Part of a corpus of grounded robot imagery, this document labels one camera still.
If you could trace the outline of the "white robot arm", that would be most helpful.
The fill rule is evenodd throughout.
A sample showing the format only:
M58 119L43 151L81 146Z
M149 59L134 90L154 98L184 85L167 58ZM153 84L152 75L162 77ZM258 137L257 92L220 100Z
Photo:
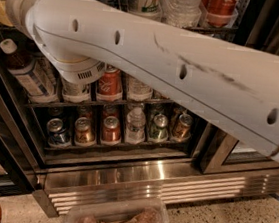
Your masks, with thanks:
M145 19L96 0L5 0L7 17L71 83L104 63L279 163L279 56Z

